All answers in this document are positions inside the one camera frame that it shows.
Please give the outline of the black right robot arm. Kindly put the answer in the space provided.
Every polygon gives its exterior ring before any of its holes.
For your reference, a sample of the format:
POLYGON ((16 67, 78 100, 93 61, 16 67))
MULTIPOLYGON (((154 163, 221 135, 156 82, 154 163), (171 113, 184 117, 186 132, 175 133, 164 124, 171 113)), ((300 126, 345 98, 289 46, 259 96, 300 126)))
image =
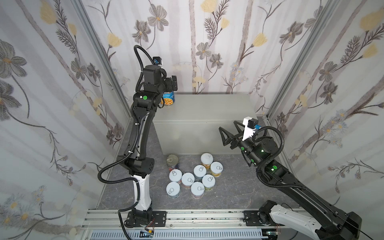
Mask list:
POLYGON ((224 128, 219 133, 224 146, 238 148, 248 166, 256 167, 258 180, 267 187, 286 194, 308 214, 287 209, 274 201, 266 201, 256 214, 264 226, 286 226, 313 240, 357 240, 363 233, 362 218, 330 204, 301 183, 276 158, 283 151, 285 139, 275 127, 261 127, 257 119, 246 117, 234 121, 237 134, 224 128))

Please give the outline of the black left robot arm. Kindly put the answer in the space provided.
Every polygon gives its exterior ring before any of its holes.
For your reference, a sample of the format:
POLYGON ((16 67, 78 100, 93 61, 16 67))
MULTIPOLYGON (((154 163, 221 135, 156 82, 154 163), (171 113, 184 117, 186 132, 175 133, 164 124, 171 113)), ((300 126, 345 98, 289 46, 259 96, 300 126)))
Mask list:
POLYGON ((122 228, 146 227, 155 222, 149 187, 149 178, 154 169, 155 160, 147 157, 146 153, 149 131, 157 110, 165 106, 163 95, 178 90, 177 77, 167 75, 166 70, 162 68, 160 57, 150 57, 149 53, 139 45, 134 46, 134 52, 141 70, 130 108, 133 125, 129 144, 123 155, 118 156, 114 163, 98 172, 98 180, 104 184, 128 181, 134 183, 135 203, 118 210, 119 218, 122 218, 121 213, 128 213, 126 220, 120 220, 122 228), (128 170, 129 177, 121 180, 104 179, 103 173, 116 165, 128 170))

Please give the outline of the blue label soup can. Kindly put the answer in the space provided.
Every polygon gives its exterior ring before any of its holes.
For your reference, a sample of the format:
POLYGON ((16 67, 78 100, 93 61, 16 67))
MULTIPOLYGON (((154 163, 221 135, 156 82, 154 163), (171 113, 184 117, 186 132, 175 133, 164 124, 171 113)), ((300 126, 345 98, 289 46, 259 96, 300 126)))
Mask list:
POLYGON ((174 92, 165 92, 163 94, 162 103, 165 106, 171 106, 175 103, 175 93, 174 92))

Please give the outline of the dark red label can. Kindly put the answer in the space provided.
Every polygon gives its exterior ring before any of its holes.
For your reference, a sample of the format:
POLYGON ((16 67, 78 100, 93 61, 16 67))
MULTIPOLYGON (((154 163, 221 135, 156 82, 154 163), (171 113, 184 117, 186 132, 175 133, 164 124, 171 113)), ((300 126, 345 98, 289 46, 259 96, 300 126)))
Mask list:
POLYGON ((168 167, 170 172, 173 170, 179 170, 180 169, 179 158, 176 155, 173 155, 173 154, 168 155, 166 162, 167 162, 167 167, 168 167))

